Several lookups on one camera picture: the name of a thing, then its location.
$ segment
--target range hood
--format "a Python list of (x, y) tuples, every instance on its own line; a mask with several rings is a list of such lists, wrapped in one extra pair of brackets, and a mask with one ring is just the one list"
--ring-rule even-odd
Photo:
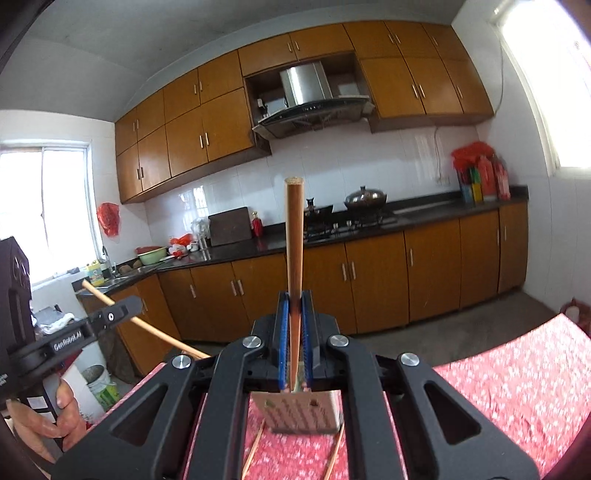
[(374, 109), (366, 95), (333, 97), (319, 61), (283, 70), (280, 75), (287, 108), (261, 119), (252, 129), (267, 140), (355, 122)]

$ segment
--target cutting board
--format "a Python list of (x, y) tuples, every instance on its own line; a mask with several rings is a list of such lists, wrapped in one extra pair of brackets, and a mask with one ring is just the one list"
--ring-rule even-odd
[(209, 233), (212, 247), (251, 239), (251, 218), (248, 207), (210, 215)]

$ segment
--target window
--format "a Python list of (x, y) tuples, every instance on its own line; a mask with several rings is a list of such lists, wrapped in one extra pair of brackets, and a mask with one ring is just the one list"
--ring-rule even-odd
[(591, 46), (556, 0), (518, 0), (499, 22), (556, 168), (591, 168)]
[(85, 148), (0, 150), (0, 238), (14, 236), (36, 284), (99, 258)]

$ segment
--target white ceiling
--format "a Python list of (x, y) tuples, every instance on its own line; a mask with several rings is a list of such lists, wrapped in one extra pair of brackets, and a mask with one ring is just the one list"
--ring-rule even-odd
[[(290, 24), (296, 30), (332, 19), (380, 18), (375, 16), (380, 12), (384, 18), (450, 24), (463, 1), (56, 0), (0, 74), (0, 108), (114, 121), (132, 99), (170, 80), (175, 69), (167, 72), (168, 66), (208, 46), (236, 48), (239, 43), (232, 46), (223, 39), (240, 42), (236, 33), (244, 29), (250, 31), (246, 37), (258, 39), (277, 28), (289, 31)], [(313, 9), (320, 9), (319, 15), (310, 15)], [(280, 18), (282, 26), (277, 22), (274, 28), (273, 20)], [(260, 22), (261, 28), (253, 27)], [(187, 61), (199, 61), (199, 56)], [(177, 65), (177, 70), (197, 64)]]

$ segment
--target metal screw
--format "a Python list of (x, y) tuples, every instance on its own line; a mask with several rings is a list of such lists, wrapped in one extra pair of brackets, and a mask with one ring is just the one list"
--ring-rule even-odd
[(250, 335), (244, 338), (242, 344), (246, 348), (259, 348), (262, 345), (262, 340), (256, 335)]
[(329, 339), (332, 346), (347, 346), (349, 339), (345, 335), (333, 335)]
[(414, 353), (403, 353), (400, 355), (400, 361), (407, 367), (416, 367), (419, 363), (419, 359)]
[(183, 369), (190, 367), (191, 365), (191, 357), (188, 355), (177, 355), (173, 358), (173, 367), (178, 369)]

